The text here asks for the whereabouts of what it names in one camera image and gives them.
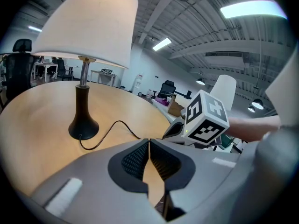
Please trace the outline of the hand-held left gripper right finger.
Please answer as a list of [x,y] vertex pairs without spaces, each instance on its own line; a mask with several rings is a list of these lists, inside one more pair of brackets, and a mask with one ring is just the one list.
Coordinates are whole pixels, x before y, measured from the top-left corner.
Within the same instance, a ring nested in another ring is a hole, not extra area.
[[150,140],[150,159],[164,181],[167,221],[229,221],[253,170],[255,146],[241,154]]

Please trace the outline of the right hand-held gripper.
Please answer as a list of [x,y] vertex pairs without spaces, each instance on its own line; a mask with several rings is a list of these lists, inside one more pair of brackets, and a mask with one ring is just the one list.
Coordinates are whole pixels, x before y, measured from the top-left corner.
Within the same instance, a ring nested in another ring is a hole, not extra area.
[[181,117],[176,118],[163,135],[163,140],[186,139],[209,145],[228,128],[229,121],[223,103],[208,92],[200,90],[187,105],[185,120]]

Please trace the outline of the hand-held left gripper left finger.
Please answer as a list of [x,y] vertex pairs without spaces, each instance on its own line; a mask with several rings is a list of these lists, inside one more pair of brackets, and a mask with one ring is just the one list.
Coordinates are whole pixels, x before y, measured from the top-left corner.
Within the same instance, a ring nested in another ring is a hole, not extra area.
[[147,139],[87,153],[40,184],[32,199],[64,222],[162,222],[143,173]]

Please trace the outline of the white table lamp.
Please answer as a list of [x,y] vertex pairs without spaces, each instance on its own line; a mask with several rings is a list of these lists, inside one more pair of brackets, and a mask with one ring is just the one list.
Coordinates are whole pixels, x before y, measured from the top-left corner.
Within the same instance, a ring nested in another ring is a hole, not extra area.
[[88,110],[88,69],[91,63],[129,68],[138,0],[66,0],[47,20],[32,45],[35,56],[78,59],[76,112],[71,137],[88,140],[99,131]]

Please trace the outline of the person's right forearm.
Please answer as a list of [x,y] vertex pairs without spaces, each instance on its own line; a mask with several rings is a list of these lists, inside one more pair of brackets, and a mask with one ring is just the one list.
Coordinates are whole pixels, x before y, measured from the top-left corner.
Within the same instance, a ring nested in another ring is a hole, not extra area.
[[226,134],[246,142],[259,141],[268,132],[276,131],[281,126],[278,115],[254,119],[229,117],[228,120],[230,127]]

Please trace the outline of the brown cardboard box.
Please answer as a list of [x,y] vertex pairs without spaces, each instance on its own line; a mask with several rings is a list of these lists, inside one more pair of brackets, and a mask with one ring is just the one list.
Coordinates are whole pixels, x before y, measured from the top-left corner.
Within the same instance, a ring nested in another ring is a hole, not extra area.
[[174,94],[169,102],[167,112],[175,117],[181,116],[181,111],[187,107],[188,99],[181,95]]

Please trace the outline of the white desk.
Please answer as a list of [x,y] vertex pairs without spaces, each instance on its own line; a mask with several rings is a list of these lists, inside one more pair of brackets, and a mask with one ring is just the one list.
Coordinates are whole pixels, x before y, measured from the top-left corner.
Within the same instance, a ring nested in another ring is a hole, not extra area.
[[175,102],[178,103],[179,105],[181,105],[184,108],[186,108],[186,106],[187,106],[187,102],[185,101],[185,98],[181,98],[179,101],[176,101],[176,100],[170,101],[168,106],[165,106],[165,105],[159,103],[155,99],[152,99],[151,101],[153,103],[152,105],[154,107],[156,107],[167,118],[167,120],[169,121],[170,124],[177,118],[177,116],[174,116],[174,115],[168,113],[169,107],[172,104],[174,104]]
[[46,83],[47,82],[47,69],[50,67],[50,66],[57,66],[56,68],[56,74],[55,74],[55,79],[57,79],[57,73],[58,73],[58,65],[57,64],[53,64],[53,63],[35,63],[34,66],[33,66],[33,77],[34,79],[36,78],[36,68],[39,66],[39,65],[43,65],[45,67],[45,70],[44,70],[44,82]]

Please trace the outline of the grey green storage tray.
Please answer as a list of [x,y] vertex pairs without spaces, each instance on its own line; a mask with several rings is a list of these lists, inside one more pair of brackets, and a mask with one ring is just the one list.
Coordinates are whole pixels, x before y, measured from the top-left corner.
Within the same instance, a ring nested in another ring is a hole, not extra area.
[[221,135],[221,145],[219,145],[219,148],[226,152],[230,153],[231,149],[233,147],[234,137],[227,136],[226,134]]

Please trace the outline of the black office chair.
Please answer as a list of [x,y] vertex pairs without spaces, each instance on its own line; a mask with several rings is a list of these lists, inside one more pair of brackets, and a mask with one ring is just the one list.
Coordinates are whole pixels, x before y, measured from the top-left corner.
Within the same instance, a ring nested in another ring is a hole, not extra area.
[[161,90],[158,93],[158,98],[167,98],[171,96],[174,91],[176,90],[176,87],[174,86],[174,82],[170,80],[166,80],[164,83],[162,83]]
[[12,53],[4,57],[6,67],[4,86],[6,87],[5,103],[0,98],[1,108],[5,108],[15,97],[31,88],[31,73],[36,57],[31,54],[32,41],[19,39],[14,43]]
[[65,68],[64,60],[61,57],[57,59],[57,64],[58,64],[57,76],[61,78],[62,81],[73,80],[73,70],[72,69],[67,70]]

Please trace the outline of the white water dispenser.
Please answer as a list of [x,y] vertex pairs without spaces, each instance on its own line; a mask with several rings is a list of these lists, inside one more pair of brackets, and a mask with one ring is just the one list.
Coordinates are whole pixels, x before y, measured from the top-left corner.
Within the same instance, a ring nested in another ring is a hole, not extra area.
[[136,79],[135,79],[135,82],[134,82],[134,89],[139,89],[140,84],[142,82],[142,78],[143,78],[143,74],[142,73],[139,73],[136,76]]

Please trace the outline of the round wooden table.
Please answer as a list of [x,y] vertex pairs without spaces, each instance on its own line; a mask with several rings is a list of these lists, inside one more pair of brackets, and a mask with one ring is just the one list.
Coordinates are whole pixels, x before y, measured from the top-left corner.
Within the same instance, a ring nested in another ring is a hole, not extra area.
[[0,163],[14,190],[31,195],[44,180],[88,152],[162,137],[169,122],[149,102],[106,85],[89,86],[89,113],[100,129],[83,142],[68,131],[76,108],[74,81],[29,89],[0,114]]

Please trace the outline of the small white table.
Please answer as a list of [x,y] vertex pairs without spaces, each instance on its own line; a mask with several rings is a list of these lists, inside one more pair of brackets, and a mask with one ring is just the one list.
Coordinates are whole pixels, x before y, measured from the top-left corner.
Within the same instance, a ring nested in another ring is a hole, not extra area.
[[[93,80],[93,75],[98,75],[96,81]],[[90,82],[96,82],[98,84],[104,84],[113,87],[115,79],[116,79],[116,74],[112,70],[109,69],[91,70]]]

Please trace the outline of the person's cream printed T-shirt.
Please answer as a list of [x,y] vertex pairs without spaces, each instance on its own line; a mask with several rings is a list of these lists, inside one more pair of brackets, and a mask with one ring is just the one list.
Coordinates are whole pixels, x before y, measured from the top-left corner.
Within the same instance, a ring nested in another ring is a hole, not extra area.
[[266,90],[283,126],[299,126],[299,43]]

